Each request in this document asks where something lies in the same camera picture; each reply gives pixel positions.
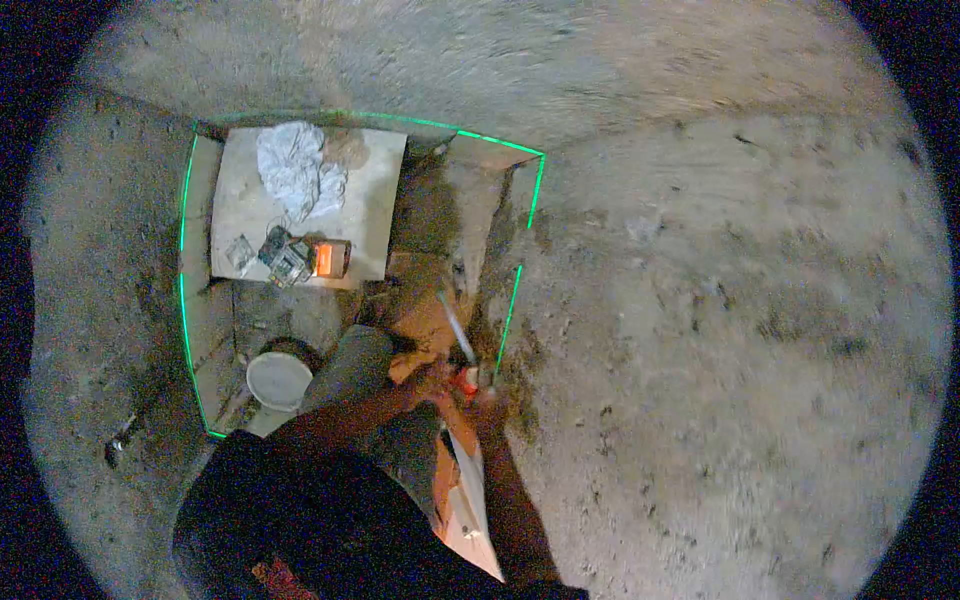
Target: sleeve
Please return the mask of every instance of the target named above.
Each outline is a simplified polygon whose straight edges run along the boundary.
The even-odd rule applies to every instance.
[[[589,600],[585,589],[571,588],[560,582],[540,582],[514,595],[514,600]]]
[[[173,559],[191,598],[268,600],[251,571],[270,548],[272,469],[266,445],[245,431],[220,442],[174,525]]]

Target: person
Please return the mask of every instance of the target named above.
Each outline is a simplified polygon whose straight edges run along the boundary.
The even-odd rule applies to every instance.
[[[307,388],[307,412],[266,438],[238,430],[220,442],[174,527],[174,563],[192,598],[588,597],[560,581],[493,391],[467,418],[506,584],[447,548],[410,495],[356,451],[448,386],[445,360],[390,382],[395,346],[380,329],[352,325]]]

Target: white bucket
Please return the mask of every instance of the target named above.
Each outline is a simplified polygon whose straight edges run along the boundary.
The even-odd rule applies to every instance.
[[[247,386],[260,404],[284,413],[296,413],[313,373],[299,358],[286,352],[264,352],[247,366]]]

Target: dirt floor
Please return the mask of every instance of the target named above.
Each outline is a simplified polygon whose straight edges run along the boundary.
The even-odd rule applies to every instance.
[[[943,401],[946,235],[912,120],[833,3],[145,2],[77,82],[25,217],[26,418],[112,595],[183,597],[169,527],[210,449],[174,294],[185,116],[252,109],[547,152],[533,228],[529,167],[494,216],[473,327],[502,325],[522,261],[513,443],[570,584],[850,597],[895,533]]]

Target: white plastic bag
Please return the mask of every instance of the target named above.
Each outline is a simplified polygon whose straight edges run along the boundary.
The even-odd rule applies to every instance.
[[[265,129],[256,138],[256,166],[263,185],[294,223],[343,203],[342,189],[336,198],[322,194],[323,146],[324,132],[303,121]]]

